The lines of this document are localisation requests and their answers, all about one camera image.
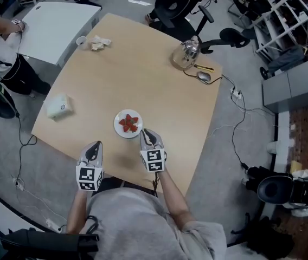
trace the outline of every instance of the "kettle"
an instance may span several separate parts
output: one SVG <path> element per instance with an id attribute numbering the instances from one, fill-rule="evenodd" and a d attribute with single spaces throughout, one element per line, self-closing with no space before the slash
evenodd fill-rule
<path id="1" fill-rule="evenodd" d="M 200 54 L 201 46 L 197 36 L 193 36 L 190 40 L 182 42 L 172 53 L 171 63 L 180 70 L 192 67 Z"/>

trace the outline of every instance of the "strawberry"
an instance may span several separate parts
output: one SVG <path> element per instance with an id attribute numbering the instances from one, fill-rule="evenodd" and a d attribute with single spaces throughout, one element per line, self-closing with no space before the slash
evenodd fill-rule
<path id="1" fill-rule="evenodd" d="M 131 125 L 130 130 L 132 132 L 136 132 L 137 131 L 137 126 L 136 125 Z"/>

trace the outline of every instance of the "computer mouse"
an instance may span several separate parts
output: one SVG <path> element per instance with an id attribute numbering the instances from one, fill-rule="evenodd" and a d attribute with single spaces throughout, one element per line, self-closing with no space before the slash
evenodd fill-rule
<path id="1" fill-rule="evenodd" d="M 197 73 L 197 77 L 199 79 L 201 79 L 202 81 L 206 81 L 206 82 L 210 81 L 210 75 L 208 73 L 206 73 L 206 72 L 203 72 L 203 71 L 198 72 Z"/>

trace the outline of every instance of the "table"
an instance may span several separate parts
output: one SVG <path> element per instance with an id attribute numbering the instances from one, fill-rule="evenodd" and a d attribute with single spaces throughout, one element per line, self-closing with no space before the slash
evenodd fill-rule
<path id="1" fill-rule="evenodd" d="M 38 3 L 23 18 L 28 29 L 19 53 L 62 67 L 76 39 L 93 28 L 99 10 L 98 6 L 75 3 Z"/>
<path id="2" fill-rule="evenodd" d="M 107 174 L 152 189 L 154 175 L 140 159 L 139 136 L 123 139 L 113 128 L 114 117 L 134 109 L 144 127 L 161 135 L 168 154 L 166 166 L 186 194 L 213 114 L 220 80 L 204 85 L 170 63 L 180 44 L 160 31 L 107 14 L 89 33 L 112 40 L 101 51 L 76 50 L 53 84 L 47 100 L 59 93 L 71 97 L 74 114 L 57 122 L 46 117 L 44 106 L 32 134 L 66 155 L 78 159 L 89 143 L 103 143 Z M 213 67 L 212 80 L 222 67 L 204 55 L 198 64 Z M 75 172 L 75 167 L 66 167 Z"/>

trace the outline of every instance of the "cup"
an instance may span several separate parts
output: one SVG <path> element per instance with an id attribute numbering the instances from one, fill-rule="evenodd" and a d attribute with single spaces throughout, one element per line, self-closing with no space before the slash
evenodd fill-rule
<path id="1" fill-rule="evenodd" d="M 84 36 L 77 38 L 76 44 L 80 50 L 87 50 L 89 48 L 88 39 Z"/>

